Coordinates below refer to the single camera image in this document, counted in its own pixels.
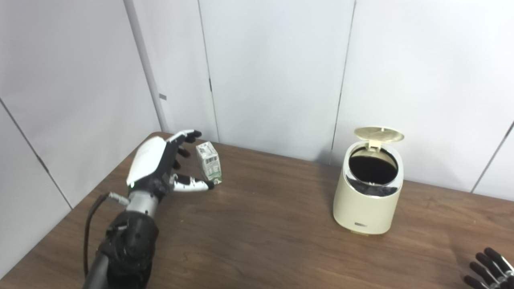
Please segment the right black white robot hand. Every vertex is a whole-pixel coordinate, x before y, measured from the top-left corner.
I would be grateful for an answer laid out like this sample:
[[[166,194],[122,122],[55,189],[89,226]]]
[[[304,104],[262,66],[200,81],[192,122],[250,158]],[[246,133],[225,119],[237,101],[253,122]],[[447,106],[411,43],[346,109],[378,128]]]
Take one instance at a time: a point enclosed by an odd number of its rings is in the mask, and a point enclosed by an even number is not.
[[[496,250],[486,247],[475,255],[477,262],[470,262],[470,269],[481,280],[470,275],[463,277],[463,282],[471,289],[512,289],[514,287],[514,268],[509,261]]]

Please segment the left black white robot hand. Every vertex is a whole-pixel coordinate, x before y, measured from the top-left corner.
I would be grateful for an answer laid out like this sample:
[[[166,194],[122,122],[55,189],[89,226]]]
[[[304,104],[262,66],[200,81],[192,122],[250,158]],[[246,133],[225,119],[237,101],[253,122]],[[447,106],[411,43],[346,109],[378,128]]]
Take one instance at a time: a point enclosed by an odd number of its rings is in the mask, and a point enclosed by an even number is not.
[[[136,151],[126,179],[127,194],[143,191],[161,201],[171,192],[213,190],[215,184],[212,181],[174,172],[181,167],[177,156],[191,155],[183,143],[194,143],[201,135],[198,130],[181,130],[168,139],[154,136],[143,142]]]

